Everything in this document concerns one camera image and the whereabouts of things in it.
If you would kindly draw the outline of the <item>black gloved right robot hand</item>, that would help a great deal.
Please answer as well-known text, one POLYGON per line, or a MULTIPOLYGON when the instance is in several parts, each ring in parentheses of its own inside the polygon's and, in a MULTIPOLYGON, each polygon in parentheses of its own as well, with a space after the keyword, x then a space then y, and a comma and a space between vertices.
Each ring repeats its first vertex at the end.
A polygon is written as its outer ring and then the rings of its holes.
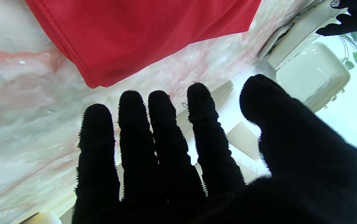
POLYGON ((264 75, 245 82, 244 118, 261 129, 271 173, 246 184, 207 87, 187 90, 202 177, 170 97, 120 97, 123 199, 114 128, 103 104, 83 114, 73 224, 357 224, 357 148, 264 75))

